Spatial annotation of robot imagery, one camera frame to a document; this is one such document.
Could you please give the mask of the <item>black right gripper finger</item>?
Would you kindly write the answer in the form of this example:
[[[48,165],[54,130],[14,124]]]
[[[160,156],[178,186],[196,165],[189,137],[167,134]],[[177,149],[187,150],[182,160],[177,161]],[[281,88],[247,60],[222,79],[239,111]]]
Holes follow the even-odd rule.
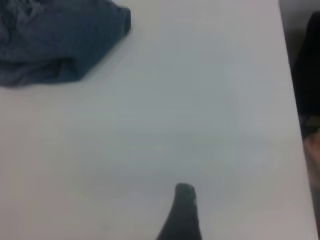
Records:
[[[175,186],[174,198],[158,240],[201,240],[195,188],[187,183]]]

